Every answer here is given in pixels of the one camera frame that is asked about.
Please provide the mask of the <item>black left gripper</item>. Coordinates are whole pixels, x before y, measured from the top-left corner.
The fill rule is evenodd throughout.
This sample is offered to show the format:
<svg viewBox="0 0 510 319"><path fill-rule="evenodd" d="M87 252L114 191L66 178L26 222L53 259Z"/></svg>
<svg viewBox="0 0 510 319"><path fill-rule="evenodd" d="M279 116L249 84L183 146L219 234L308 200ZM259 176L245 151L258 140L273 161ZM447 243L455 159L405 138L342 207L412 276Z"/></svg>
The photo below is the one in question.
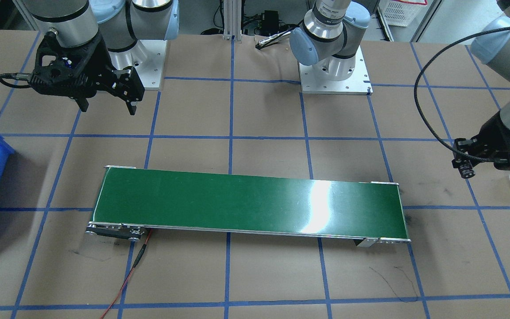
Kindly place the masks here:
<svg viewBox="0 0 510 319"><path fill-rule="evenodd" d="M499 112L482 125L476 139L482 145L480 153L484 158L494 160L496 169L510 171L510 130L502 123Z"/></svg>

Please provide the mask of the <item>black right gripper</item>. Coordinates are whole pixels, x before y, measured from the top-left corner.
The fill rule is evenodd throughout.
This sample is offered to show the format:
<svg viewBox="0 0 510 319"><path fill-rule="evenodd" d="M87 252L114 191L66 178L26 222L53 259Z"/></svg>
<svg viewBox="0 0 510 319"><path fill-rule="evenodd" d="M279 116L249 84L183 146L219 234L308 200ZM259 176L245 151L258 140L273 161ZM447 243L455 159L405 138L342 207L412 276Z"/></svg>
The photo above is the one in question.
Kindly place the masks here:
<svg viewBox="0 0 510 319"><path fill-rule="evenodd" d="M144 96L135 67L117 70L101 34L83 45L65 48L54 32L46 32L37 48L28 84L37 93L73 99L82 112L87 112L89 98L105 91L125 101L129 114L134 116Z"/></svg>

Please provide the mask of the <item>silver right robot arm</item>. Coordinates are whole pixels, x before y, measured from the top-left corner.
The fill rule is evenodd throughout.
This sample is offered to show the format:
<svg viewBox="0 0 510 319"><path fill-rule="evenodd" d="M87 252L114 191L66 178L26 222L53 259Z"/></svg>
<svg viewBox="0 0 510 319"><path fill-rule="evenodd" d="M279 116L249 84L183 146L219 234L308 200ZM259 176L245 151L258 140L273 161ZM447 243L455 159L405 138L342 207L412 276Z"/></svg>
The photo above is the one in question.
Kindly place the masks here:
<svg viewBox="0 0 510 319"><path fill-rule="evenodd" d="M44 38L34 70L11 75L25 88L68 97L83 112L103 91L134 115L144 92L160 86L166 43L179 31L177 0L31 0L26 8Z"/></svg>

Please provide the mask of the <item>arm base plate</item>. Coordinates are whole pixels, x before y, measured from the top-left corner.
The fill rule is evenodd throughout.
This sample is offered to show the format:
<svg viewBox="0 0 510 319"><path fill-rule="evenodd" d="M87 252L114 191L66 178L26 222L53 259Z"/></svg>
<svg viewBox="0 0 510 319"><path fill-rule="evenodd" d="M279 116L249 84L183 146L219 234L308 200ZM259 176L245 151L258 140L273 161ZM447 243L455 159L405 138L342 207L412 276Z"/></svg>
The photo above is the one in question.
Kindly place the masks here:
<svg viewBox="0 0 510 319"><path fill-rule="evenodd" d="M160 90L167 48L166 40L137 40L131 48L109 54L116 69L135 67L144 89Z"/></svg>
<svg viewBox="0 0 510 319"><path fill-rule="evenodd" d="M312 66L299 63L302 93L371 95L374 92L362 47L349 59L329 57Z"/></svg>

